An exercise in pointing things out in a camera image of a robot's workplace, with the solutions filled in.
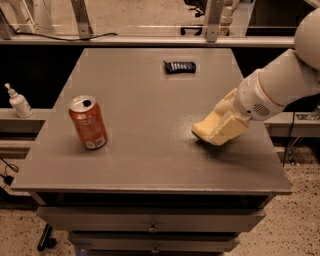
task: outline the soda can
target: soda can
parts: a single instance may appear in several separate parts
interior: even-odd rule
[[[101,110],[94,97],[81,95],[72,99],[69,115],[83,147],[98,149],[107,143],[108,137]]]

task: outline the white bottle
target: white bottle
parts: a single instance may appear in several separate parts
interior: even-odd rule
[[[11,89],[10,84],[5,84],[5,87],[8,89],[8,93],[10,95],[9,102],[16,110],[17,114],[22,118],[31,116],[33,114],[33,110],[26,98],[23,95],[18,94],[14,89]]]

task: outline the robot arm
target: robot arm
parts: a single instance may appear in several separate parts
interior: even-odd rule
[[[222,145],[243,132],[250,120],[264,121],[291,102],[320,93],[320,8],[310,13],[295,34],[295,51],[287,50],[245,78],[192,132]]]

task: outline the black remote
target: black remote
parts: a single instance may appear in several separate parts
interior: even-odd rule
[[[169,74],[178,73],[196,73],[196,64],[194,62],[165,62],[167,72]]]

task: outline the black cable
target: black cable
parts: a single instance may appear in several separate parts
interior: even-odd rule
[[[285,164],[285,162],[286,162],[287,151],[288,151],[288,146],[289,146],[289,143],[290,143],[291,134],[292,134],[293,126],[294,126],[295,116],[296,116],[296,112],[293,112],[292,121],[291,121],[291,126],[290,126],[290,130],[289,130],[289,135],[288,135],[288,138],[287,138],[287,145],[286,145],[286,149],[285,149],[285,151],[284,151],[282,167],[284,167],[284,164]]]
[[[75,41],[87,41],[87,40],[90,40],[90,39],[95,39],[95,38],[104,37],[104,36],[117,36],[118,34],[116,34],[116,33],[105,33],[105,34],[101,34],[101,35],[96,35],[96,36],[87,37],[87,38],[78,38],[78,39],[67,39],[67,38],[61,38],[61,37],[55,37],[55,36],[47,36],[47,35],[35,34],[35,33],[26,33],[26,32],[16,32],[16,35],[41,36],[41,37],[54,39],[54,40],[59,40],[59,41],[75,42]]]
[[[4,160],[2,157],[0,157],[0,160],[2,162],[4,162],[6,164],[6,167],[5,167],[5,173],[7,174],[7,168],[9,167],[12,171],[14,172],[18,172],[19,171],[19,167],[16,166],[15,164],[9,164],[6,160]]]
[[[2,157],[0,157],[0,160],[6,164],[6,167],[4,168],[5,175],[2,175],[0,173],[0,177],[3,179],[3,181],[4,181],[4,183],[6,185],[10,186],[12,184],[13,180],[14,180],[14,177],[12,177],[11,175],[8,175],[7,168],[10,168],[13,172],[18,172],[19,171],[19,167],[16,166],[15,164],[7,163],[7,161],[4,160]]]

